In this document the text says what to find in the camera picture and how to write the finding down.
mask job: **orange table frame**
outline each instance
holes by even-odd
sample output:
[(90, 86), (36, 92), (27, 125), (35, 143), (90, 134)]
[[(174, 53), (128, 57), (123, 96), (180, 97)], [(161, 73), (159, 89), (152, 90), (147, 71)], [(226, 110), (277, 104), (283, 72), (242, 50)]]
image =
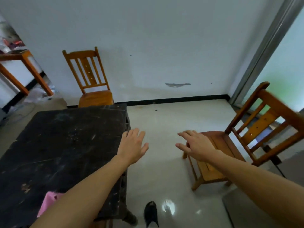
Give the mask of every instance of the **orange table frame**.
[[(0, 55), (0, 61), (14, 61), (14, 60), (21, 60), (25, 67), (31, 72), (31, 74), (34, 76), (36, 81), (41, 85), (41, 87), (45, 90), (45, 92), (52, 96), (53, 92), (48, 87), (46, 82), (43, 80), (43, 78), (40, 76), (40, 74), (37, 72), (35, 67), (32, 65), (32, 63), (29, 61), (28, 57), (31, 57), (32, 54), (29, 50), (25, 50), (22, 53), (6, 53)], [(25, 88), (1, 63), (0, 63), (0, 72), (11, 82), (13, 83), (22, 93), (25, 95), (29, 94), (29, 91), (27, 88)]]

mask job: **wooden table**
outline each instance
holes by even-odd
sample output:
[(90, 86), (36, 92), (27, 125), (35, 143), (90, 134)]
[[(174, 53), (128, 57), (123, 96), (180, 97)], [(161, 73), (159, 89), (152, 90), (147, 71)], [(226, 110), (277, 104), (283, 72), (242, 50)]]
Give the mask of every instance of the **wooden table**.
[[(13, 50), (10, 53), (0, 54), (0, 61), (13, 61), (13, 60), (21, 60), (25, 67), (31, 72), (36, 81), (41, 85), (41, 87), (45, 90), (45, 92), (52, 96), (53, 92), (45, 83), (43, 78), (37, 72), (35, 67), (29, 61), (28, 57), (31, 57), (32, 54), (29, 50)], [(11, 82), (13, 83), (22, 93), (25, 95), (29, 94), (29, 91), (0, 63), (0, 72)]]
[[(126, 104), (38, 112), (0, 159), (0, 227), (31, 225), (48, 191), (65, 193), (117, 154)], [(95, 221), (137, 218), (126, 207), (127, 172)]]

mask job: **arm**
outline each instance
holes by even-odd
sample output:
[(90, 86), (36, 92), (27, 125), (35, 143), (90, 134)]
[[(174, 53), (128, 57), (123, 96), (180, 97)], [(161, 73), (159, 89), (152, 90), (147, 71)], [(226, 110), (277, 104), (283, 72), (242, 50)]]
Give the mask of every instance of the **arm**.
[(139, 136), (138, 133), (137, 128), (124, 132), (117, 155), (66, 192), (31, 227), (88, 227), (96, 218), (119, 177), (148, 150), (148, 143), (141, 147), (145, 132), (140, 132)]
[(209, 139), (187, 130), (179, 133), (190, 147), (176, 146), (198, 161), (210, 163), (253, 202), (286, 227), (304, 227), (304, 188), (281, 176), (216, 150)]

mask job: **chair seat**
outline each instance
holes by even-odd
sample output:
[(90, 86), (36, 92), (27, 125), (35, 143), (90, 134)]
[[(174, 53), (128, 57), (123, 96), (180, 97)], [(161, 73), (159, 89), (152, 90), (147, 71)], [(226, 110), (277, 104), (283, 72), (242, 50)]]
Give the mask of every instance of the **chair seat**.
[[(237, 147), (234, 145), (233, 141), (225, 132), (208, 131), (208, 132), (202, 132), (201, 134), (208, 137), (216, 149), (221, 150), (223, 153), (231, 157), (245, 161), (245, 159), (243, 158)], [(227, 178), (209, 163), (197, 161), (197, 165), (199, 167), (199, 170), (201, 172), (204, 181), (206, 182), (227, 181)]]
[(109, 90), (102, 90), (83, 94), (79, 100), (78, 107), (112, 104), (114, 104), (112, 92)]

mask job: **pink cloth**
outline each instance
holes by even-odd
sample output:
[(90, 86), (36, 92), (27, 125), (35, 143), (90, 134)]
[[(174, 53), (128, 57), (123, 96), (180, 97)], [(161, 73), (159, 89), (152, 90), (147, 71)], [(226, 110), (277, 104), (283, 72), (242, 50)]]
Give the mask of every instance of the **pink cloth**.
[(51, 191), (47, 192), (37, 214), (37, 218), (40, 217), (47, 210), (47, 208), (54, 204), (62, 195), (62, 193), (55, 193)]

